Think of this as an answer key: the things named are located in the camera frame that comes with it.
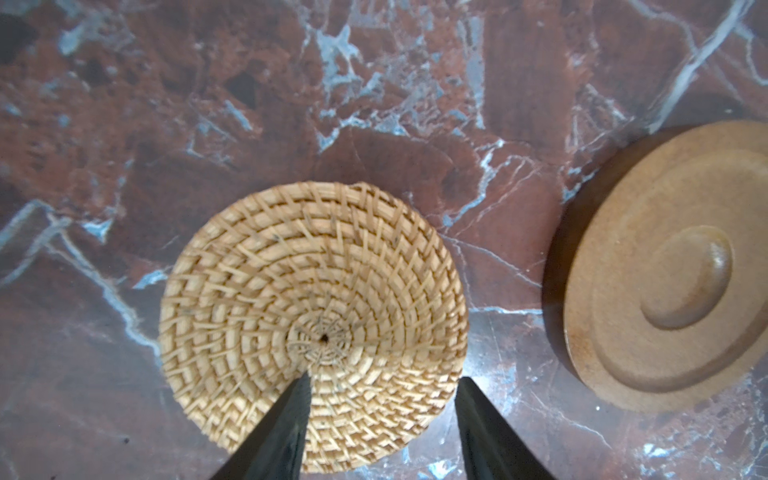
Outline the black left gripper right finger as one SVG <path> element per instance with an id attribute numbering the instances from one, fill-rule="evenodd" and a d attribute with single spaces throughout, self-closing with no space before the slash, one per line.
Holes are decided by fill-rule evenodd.
<path id="1" fill-rule="evenodd" d="M 455 405 L 469 480 L 554 479 L 471 378 L 459 380 Z"/>

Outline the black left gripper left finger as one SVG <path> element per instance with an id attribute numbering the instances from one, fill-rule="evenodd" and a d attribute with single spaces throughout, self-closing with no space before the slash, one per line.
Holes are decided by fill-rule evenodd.
<path id="1" fill-rule="evenodd" d="M 211 479 L 298 479 L 302 469 L 311 398 L 311 380 L 305 372 L 287 387 Z"/>

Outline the woven rattan round coaster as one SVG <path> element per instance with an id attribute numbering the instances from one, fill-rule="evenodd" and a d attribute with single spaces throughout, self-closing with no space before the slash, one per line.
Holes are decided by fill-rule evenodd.
<path id="1" fill-rule="evenodd" d="M 302 469 L 373 464 L 451 400 L 468 349 L 460 275 L 416 210 L 367 183 L 248 195 L 189 240 L 168 276 L 158 342 L 185 415 L 234 452 L 308 375 Z"/>

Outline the brown wooden round coaster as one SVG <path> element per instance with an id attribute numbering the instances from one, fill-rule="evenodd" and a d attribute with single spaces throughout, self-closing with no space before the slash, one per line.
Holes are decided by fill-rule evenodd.
<path id="1" fill-rule="evenodd" d="M 767 126 L 677 127 L 619 150 L 550 247 L 549 335 L 600 399 L 684 408 L 767 352 Z"/>

